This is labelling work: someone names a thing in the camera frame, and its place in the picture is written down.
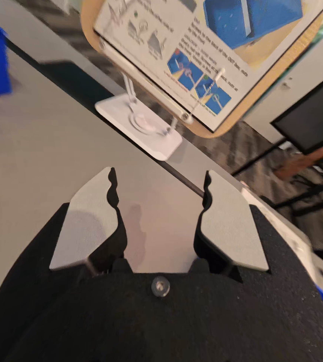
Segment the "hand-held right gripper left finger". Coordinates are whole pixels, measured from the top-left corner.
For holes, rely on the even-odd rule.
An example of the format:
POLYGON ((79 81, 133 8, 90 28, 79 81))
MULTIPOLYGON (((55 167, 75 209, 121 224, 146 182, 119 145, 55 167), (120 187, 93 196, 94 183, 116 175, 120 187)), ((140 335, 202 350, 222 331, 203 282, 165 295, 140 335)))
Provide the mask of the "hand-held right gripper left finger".
POLYGON ((56 271, 86 266, 92 274, 111 271, 127 247, 119 210, 117 175, 106 167, 72 197, 49 265, 56 271))

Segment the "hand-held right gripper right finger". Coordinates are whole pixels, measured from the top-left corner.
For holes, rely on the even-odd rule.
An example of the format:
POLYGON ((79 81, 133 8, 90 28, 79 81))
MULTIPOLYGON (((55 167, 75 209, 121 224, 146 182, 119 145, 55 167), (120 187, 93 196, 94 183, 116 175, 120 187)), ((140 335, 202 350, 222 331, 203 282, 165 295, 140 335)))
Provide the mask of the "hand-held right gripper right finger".
POLYGON ((213 170, 205 174, 193 247, 211 274, 238 277, 240 268, 264 274, 270 269, 250 204, 213 170))

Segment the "white board stand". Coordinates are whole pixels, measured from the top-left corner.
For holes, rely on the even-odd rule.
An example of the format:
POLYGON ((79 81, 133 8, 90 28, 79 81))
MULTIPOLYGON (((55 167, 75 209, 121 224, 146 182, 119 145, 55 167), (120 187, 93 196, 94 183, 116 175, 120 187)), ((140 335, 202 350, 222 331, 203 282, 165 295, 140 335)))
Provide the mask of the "white board stand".
POLYGON ((122 73, 126 93, 95 104, 96 111, 158 161, 167 161, 182 143, 175 130, 178 119, 167 124, 141 102, 132 80, 122 73))

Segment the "wooden instruction board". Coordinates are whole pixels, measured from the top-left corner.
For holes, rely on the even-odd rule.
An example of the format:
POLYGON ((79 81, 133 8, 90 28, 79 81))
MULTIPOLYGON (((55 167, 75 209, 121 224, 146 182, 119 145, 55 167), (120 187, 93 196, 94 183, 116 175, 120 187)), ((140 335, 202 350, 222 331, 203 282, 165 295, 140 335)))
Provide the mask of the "wooden instruction board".
POLYGON ((323 0, 82 1, 89 44, 194 134, 227 133, 311 43, 323 0))

